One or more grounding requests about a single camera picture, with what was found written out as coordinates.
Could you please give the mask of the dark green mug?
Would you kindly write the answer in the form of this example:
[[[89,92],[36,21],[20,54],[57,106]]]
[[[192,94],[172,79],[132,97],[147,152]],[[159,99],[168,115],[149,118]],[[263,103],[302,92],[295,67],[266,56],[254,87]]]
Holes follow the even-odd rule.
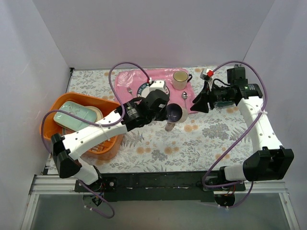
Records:
[[[228,102],[216,102],[214,105],[215,107],[225,107],[225,106],[231,106],[234,102],[228,101]]]

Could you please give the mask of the pink mug purple inside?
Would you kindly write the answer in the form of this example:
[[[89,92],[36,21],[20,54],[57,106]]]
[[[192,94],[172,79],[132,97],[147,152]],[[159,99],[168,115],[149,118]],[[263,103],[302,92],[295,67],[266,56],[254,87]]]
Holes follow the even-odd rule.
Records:
[[[170,103],[166,106],[166,121],[165,131],[170,132],[177,123],[183,123],[188,117],[186,108],[181,107],[176,103]]]

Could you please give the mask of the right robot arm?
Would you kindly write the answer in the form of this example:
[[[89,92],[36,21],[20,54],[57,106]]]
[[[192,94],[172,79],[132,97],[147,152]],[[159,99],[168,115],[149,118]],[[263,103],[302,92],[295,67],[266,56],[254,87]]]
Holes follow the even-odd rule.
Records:
[[[270,124],[264,109],[267,104],[263,96],[264,88],[248,82],[244,67],[228,69],[227,84],[223,86],[214,83],[213,75],[211,69],[201,72],[204,87],[193,100],[191,110],[208,113],[216,104],[235,104],[248,127],[238,140],[249,135],[253,154],[241,164],[221,167],[214,179],[210,179],[210,172],[207,172],[202,178],[203,186],[219,187],[226,191],[244,181],[283,179],[294,159],[294,153],[282,145]]]

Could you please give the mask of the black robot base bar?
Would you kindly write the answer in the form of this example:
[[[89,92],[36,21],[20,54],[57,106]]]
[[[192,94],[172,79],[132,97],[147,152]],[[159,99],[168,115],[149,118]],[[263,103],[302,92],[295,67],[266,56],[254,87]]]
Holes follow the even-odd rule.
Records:
[[[93,184],[107,201],[214,201],[215,186],[225,184],[223,171],[139,172],[101,174]]]

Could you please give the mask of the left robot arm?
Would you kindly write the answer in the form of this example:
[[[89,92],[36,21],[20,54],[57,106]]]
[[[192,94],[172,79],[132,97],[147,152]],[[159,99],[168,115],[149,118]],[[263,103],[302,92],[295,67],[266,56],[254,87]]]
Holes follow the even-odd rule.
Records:
[[[59,177],[75,177],[90,191],[98,191],[102,186],[102,176],[96,167],[84,162],[81,156],[114,136],[143,127],[155,120],[166,120],[168,102],[167,94],[154,90],[145,98],[134,98],[124,103],[94,125],[64,136],[54,134],[51,137],[52,156]]]

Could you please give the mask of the cream and pink branch plate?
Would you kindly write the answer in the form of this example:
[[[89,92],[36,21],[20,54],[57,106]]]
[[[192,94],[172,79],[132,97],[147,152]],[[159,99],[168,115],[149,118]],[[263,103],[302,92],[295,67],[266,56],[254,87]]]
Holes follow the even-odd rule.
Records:
[[[104,118],[102,112],[98,108],[96,108],[94,106],[86,106],[86,108],[88,108],[88,109],[90,109],[90,110],[92,110],[92,111],[94,111],[96,113],[96,120],[95,120],[95,122],[97,122],[97,121],[99,121],[99,120]]]

